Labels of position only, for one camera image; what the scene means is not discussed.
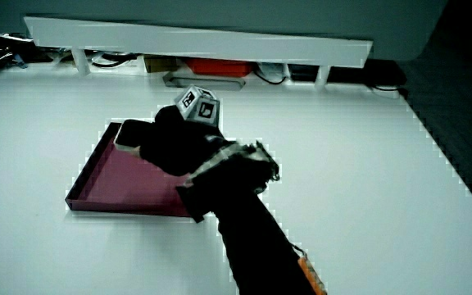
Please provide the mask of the person's right hand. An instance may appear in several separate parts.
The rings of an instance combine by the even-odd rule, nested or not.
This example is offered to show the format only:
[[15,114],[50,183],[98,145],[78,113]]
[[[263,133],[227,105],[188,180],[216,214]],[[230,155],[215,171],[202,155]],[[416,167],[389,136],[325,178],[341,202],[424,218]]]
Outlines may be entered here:
[[215,94],[191,85],[157,112],[137,153],[169,175],[191,174],[232,144],[220,132],[219,117],[220,101]]

